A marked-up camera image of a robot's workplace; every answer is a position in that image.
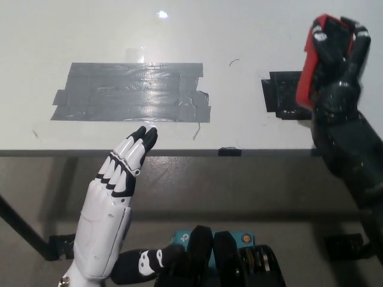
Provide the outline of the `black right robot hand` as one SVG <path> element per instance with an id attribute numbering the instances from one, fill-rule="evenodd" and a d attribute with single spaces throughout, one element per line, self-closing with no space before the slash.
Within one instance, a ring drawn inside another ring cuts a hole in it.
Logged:
<path id="1" fill-rule="evenodd" d="M 315 72 L 311 95 L 312 120 L 335 125 L 358 116 L 360 78 L 369 54 L 371 37 L 367 28 L 347 17 L 312 25 L 312 42 L 320 67 Z"/>

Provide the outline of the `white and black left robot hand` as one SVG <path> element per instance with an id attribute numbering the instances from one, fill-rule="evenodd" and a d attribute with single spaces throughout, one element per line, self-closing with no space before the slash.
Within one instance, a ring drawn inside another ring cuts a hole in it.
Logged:
<path id="1" fill-rule="evenodd" d="M 81 210 L 74 259 L 59 286 L 105 286 L 147 282 L 168 269 L 184 252 L 183 245 L 122 252 L 129 231 L 136 179 L 147 153 L 158 138 L 157 129 L 141 126 L 114 149 L 90 182 Z"/>

